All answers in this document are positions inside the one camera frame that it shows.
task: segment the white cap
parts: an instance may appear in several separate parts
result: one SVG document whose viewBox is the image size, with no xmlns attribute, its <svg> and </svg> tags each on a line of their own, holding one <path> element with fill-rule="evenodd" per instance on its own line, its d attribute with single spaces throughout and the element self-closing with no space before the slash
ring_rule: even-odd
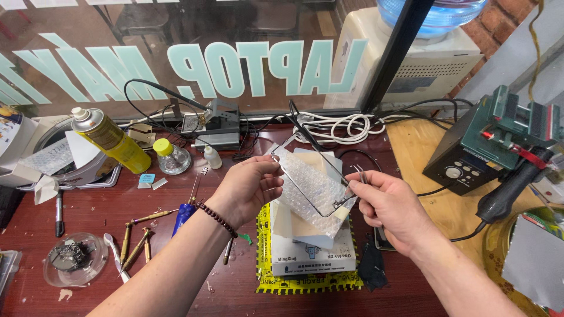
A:
<svg viewBox="0 0 564 317">
<path fill-rule="evenodd" d="M 71 112 L 76 120 L 84 120 L 90 115 L 90 111 L 84 110 L 81 107 L 72 108 Z"/>
</svg>

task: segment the fingernail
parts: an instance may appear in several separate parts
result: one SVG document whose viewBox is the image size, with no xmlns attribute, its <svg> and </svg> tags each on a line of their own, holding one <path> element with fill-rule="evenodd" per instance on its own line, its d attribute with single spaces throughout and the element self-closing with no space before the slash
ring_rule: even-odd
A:
<svg viewBox="0 0 564 317">
<path fill-rule="evenodd" d="M 358 180 L 353 179 L 349 182 L 349 186 L 354 189 L 354 188 L 356 188 L 356 185 L 358 185 L 358 183 L 359 183 Z"/>
</svg>

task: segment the green machine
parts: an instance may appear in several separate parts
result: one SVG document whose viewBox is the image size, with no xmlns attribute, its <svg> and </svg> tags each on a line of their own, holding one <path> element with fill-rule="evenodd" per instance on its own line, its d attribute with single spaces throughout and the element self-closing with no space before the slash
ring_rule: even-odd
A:
<svg viewBox="0 0 564 317">
<path fill-rule="evenodd" d="M 519 151 L 533 146 L 548 148 L 560 140 L 559 106 L 530 102 L 523 107 L 518 102 L 519 96 L 510 94 L 503 85 L 492 96 L 484 96 L 462 138 L 462 146 L 513 170 L 522 156 Z"/>
<path fill-rule="evenodd" d="M 499 178 L 501 185 L 478 203 L 482 223 L 475 235 L 509 215 L 517 196 L 542 177 L 554 155 L 549 147 L 561 134 L 559 106 L 522 106 L 519 96 L 501 85 L 445 133 L 423 174 L 458 195 Z"/>
</svg>

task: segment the metal pole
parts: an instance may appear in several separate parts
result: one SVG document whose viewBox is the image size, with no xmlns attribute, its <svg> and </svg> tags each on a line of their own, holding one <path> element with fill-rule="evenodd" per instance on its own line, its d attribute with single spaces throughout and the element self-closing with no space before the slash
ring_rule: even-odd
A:
<svg viewBox="0 0 564 317">
<path fill-rule="evenodd" d="M 406 0 L 372 78 L 372 89 L 362 103 L 362 113 L 372 112 L 384 98 L 433 2 Z"/>
</svg>

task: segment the bubble wrap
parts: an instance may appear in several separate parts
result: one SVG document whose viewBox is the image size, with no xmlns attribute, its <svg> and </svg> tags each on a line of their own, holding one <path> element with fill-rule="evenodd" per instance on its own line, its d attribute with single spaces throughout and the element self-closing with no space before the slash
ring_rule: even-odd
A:
<svg viewBox="0 0 564 317">
<path fill-rule="evenodd" d="M 277 146 L 277 144 L 274 144 L 267 153 L 271 153 Z M 343 199 L 346 190 L 345 186 L 314 169 L 282 147 L 279 147 L 274 154 L 278 155 L 280 165 L 287 173 L 281 177 L 284 179 L 284 185 L 282 186 L 282 196 L 278 199 L 289 205 L 292 211 L 302 217 L 307 223 L 313 225 L 331 239 L 334 239 L 344 219 L 336 217 L 337 212 L 326 218 L 320 216 L 288 178 L 288 174 L 323 215 L 330 214 L 334 210 L 333 203 L 336 200 L 340 201 Z M 356 197 L 349 199 L 342 207 L 350 210 L 355 201 Z"/>
<path fill-rule="evenodd" d="M 71 148 L 67 138 L 64 138 L 31 156 L 21 159 L 19 163 L 51 176 L 73 161 Z"/>
</svg>

